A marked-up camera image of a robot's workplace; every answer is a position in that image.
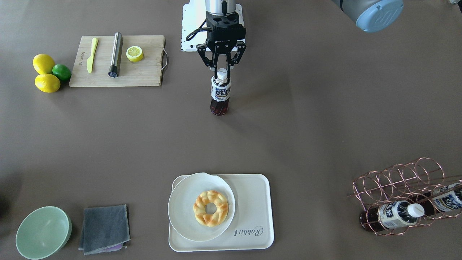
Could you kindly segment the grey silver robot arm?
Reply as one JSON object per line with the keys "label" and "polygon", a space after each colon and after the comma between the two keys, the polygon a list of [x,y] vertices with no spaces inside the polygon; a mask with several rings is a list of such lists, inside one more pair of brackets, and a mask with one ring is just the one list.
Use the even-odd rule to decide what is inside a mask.
{"label": "grey silver robot arm", "polygon": [[[225,56],[225,79],[229,81],[231,68],[241,61],[247,46],[244,43],[246,28],[240,23],[234,0],[206,0],[206,18],[186,40],[199,32],[206,32],[205,43],[198,44],[197,51],[205,66],[218,78],[218,58]],[[401,14],[402,0],[336,0],[335,4],[356,26],[367,33],[387,28]]]}

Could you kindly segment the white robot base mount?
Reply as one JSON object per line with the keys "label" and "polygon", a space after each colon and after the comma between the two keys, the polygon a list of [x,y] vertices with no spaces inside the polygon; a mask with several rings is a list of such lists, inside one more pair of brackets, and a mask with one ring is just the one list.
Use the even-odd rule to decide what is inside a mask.
{"label": "white robot base mount", "polygon": [[[237,12],[240,16],[240,23],[244,26],[242,18],[241,5],[237,4],[235,0],[190,0],[183,6],[183,20],[182,20],[182,38],[180,49],[185,52],[197,51],[197,45],[206,43],[207,32],[211,28],[206,25],[206,12],[214,15],[226,16],[229,13]],[[244,42],[245,39],[237,40],[236,42]],[[226,46],[231,45],[232,42],[222,41],[218,51],[220,55],[226,52]],[[232,52],[236,52],[237,48],[234,46]]]}

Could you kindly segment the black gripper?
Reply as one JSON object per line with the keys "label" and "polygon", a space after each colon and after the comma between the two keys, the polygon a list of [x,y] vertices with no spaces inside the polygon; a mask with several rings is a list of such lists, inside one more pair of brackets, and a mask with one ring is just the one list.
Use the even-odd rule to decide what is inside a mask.
{"label": "black gripper", "polygon": [[[241,25],[240,16],[237,12],[229,13],[226,16],[206,12],[206,25],[211,30],[207,32],[206,43],[197,45],[198,54],[205,66],[209,66],[211,71],[213,71],[213,77],[218,78],[217,64],[220,55],[218,51],[220,43],[216,42],[232,42],[231,45],[226,46],[227,78],[230,78],[231,69],[235,64],[240,62],[247,47],[244,42],[236,42],[245,38],[246,28]],[[234,46],[236,47],[236,53],[231,57],[231,51]],[[212,52],[211,58],[206,56],[207,48]]]}

